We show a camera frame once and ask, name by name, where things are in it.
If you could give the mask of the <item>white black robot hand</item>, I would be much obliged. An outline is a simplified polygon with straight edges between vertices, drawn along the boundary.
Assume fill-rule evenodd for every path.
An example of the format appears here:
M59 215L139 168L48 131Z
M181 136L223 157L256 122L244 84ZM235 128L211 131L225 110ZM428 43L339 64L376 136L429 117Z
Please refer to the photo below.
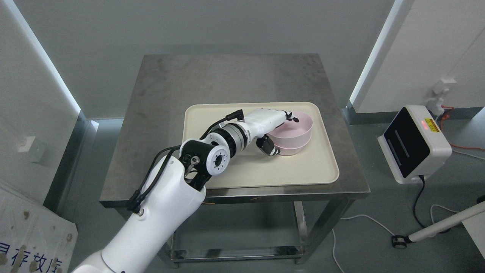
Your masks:
M299 119L291 111L266 108L258 108L244 118L249 137L256 141L256 147L270 157L280 154L280 150L267 133L282 126L285 121L299 122Z

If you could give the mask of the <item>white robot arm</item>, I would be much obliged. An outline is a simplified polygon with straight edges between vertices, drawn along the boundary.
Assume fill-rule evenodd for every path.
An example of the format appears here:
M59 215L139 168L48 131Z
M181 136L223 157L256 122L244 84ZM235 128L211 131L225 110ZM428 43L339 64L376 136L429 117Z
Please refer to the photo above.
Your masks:
M75 273L142 273L173 232L202 204L205 183L227 167L236 138L220 123L244 113L226 115L202 135L165 149L154 159L144 181L128 201L131 216L100 251L88 256Z

